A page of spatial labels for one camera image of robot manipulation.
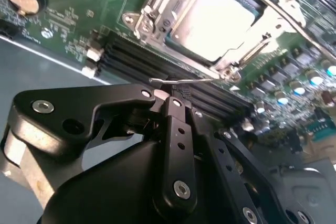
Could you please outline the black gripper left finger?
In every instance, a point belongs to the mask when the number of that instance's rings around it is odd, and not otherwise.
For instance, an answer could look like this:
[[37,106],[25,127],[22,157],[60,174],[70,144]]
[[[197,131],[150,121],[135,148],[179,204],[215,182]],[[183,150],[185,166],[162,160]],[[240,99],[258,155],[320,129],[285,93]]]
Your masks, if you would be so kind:
[[135,144],[191,141],[187,105],[139,84],[29,90],[9,111],[6,160],[41,205],[65,182]]

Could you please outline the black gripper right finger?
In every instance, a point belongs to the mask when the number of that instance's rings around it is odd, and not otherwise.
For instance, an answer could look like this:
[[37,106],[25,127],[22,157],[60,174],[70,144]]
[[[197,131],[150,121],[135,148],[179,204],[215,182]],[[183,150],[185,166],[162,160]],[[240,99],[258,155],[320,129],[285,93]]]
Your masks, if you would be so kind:
[[204,154],[199,176],[209,222],[290,223],[283,185],[233,133],[215,131],[207,119],[197,116],[187,84],[173,85],[173,94],[187,105],[196,149]]

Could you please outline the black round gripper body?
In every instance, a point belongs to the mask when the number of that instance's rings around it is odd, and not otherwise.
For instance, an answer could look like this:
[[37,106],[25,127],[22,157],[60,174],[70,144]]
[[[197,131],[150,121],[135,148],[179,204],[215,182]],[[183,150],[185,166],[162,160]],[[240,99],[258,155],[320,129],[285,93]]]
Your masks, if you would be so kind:
[[135,144],[65,182],[44,223],[240,223],[191,141]]

